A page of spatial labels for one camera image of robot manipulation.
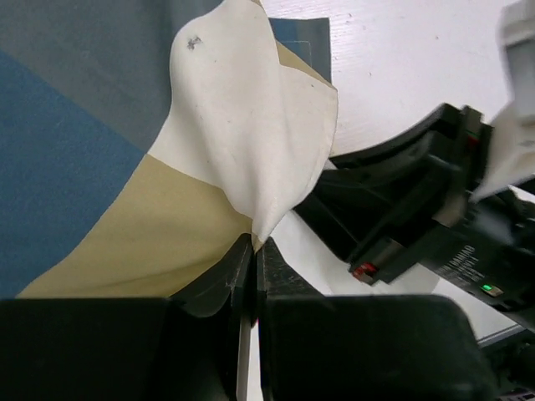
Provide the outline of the white pillow yellow edge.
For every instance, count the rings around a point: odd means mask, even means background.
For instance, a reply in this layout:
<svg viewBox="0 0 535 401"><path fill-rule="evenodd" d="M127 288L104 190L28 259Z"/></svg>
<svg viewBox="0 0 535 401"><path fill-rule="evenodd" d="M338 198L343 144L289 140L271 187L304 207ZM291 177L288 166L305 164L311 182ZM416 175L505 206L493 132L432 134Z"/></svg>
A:
<svg viewBox="0 0 535 401"><path fill-rule="evenodd" d="M348 266L340 261L291 211L272 233L284 260L307 282L324 295L427 294L454 300L469 317L478 339L508 329L515 322L439 278L421 265L415 265L391 284L370 287L356 281Z"/></svg>

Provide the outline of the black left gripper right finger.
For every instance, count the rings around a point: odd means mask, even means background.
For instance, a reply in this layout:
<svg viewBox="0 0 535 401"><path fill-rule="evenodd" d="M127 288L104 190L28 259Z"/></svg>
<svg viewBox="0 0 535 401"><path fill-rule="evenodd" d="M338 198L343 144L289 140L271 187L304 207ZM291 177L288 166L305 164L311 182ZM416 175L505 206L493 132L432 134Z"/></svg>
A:
<svg viewBox="0 0 535 401"><path fill-rule="evenodd" d="M256 256L266 400L492 400L466 314L436 295L326 297L268 240Z"/></svg>

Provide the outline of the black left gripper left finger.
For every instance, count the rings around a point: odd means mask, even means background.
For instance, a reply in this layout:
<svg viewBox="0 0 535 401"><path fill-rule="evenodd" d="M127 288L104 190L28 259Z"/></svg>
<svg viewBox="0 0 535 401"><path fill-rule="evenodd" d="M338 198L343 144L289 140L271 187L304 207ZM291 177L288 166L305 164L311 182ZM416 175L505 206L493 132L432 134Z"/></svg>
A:
<svg viewBox="0 0 535 401"><path fill-rule="evenodd" d="M4 400L242 400L248 235L170 297L1 303Z"/></svg>

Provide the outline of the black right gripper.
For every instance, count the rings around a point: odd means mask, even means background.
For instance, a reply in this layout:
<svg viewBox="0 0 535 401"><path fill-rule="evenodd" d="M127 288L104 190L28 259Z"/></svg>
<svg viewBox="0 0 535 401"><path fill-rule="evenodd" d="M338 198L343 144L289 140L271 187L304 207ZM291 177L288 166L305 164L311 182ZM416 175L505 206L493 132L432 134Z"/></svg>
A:
<svg viewBox="0 0 535 401"><path fill-rule="evenodd" d="M333 158L296 212L362 282L413 264L500 312L534 306L534 205L505 188L473 200L493 129L438 106L382 144Z"/></svg>

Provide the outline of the plaid beige blue pillowcase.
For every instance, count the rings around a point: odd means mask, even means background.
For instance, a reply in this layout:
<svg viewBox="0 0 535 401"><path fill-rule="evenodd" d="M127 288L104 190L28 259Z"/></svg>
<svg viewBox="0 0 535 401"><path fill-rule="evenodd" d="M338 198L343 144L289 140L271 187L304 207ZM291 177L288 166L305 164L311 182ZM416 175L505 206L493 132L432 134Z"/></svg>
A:
<svg viewBox="0 0 535 401"><path fill-rule="evenodd" d="M311 192L337 116L258 1L2 2L2 297L180 291Z"/></svg>

